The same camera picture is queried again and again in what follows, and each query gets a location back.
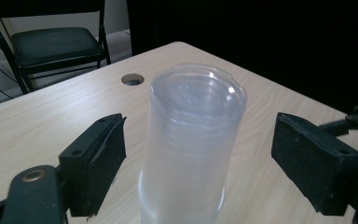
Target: light wood tabletop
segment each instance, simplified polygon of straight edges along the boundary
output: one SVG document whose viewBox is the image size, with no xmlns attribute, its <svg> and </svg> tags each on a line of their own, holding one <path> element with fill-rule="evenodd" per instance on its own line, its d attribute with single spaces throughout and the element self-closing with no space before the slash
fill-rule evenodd
<svg viewBox="0 0 358 224">
<path fill-rule="evenodd" d="M 140 223 L 137 181 L 145 156 L 149 87 L 155 75 L 177 63 L 202 63 L 225 70 L 248 94 L 228 168 L 227 196 L 216 223 L 351 223 L 354 211 L 350 207 L 345 217 L 316 213 L 271 158 L 278 112 L 316 125 L 344 119 L 345 114 L 182 42 L 0 104 L 0 201 L 6 198 L 16 174 L 36 165 L 57 166 L 60 153 L 95 120 L 121 113 L 127 117 L 127 158 L 99 214 L 89 220 L 69 216 L 69 223 Z M 125 85 L 121 79 L 127 74 L 142 75 L 145 82 Z M 358 131 L 339 139 L 358 150 Z"/>
</svg>

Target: translucent plastic cup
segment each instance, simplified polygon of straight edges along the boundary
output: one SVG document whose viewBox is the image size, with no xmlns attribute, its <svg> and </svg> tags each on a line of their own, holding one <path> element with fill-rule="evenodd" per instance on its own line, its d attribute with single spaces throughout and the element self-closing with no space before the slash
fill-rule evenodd
<svg viewBox="0 0 358 224">
<path fill-rule="evenodd" d="M 142 224 L 214 223 L 246 102 L 230 74 L 208 65 L 178 64 L 153 79 Z"/>
</svg>

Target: wall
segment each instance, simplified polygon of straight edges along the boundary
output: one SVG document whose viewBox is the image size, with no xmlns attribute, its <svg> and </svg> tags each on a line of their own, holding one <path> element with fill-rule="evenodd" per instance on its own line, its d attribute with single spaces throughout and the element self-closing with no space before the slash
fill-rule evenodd
<svg viewBox="0 0 358 224">
<path fill-rule="evenodd" d="M 127 2 L 126 0 L 106 0 L 105 5 L 105 30 L 107 34 L 112 34 L 118 31 L 127 30 L 130 28 Z M 98 16 L 96 13 L 89 13 L 87 15 L 69 15 L 55 18 L 38 17 L 33 22 L 28 22 L 24 18 L 17 18 L 12 20 L 4 20 L 5 26 L 10 33 L 25 31 L 34 28 L 48 28 L 52 26 L 65 25 L 86 25 L 95 36 L 98 36 Z M 0 50 L 0 61 L 5 59 L 5 55 Z"/>
</svg>

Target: chair seat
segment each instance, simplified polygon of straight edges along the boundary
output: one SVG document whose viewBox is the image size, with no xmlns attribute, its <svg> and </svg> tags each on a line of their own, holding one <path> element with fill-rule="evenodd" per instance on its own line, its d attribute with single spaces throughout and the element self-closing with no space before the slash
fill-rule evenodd
<svg viewBox="0 0 358 224">
<path fill-rule="evenodd" d="M 22 68 L 103 57 L 103 48 L 85 28 L 42 29 L 14 34 L 13 51 Z"/>
</svg>

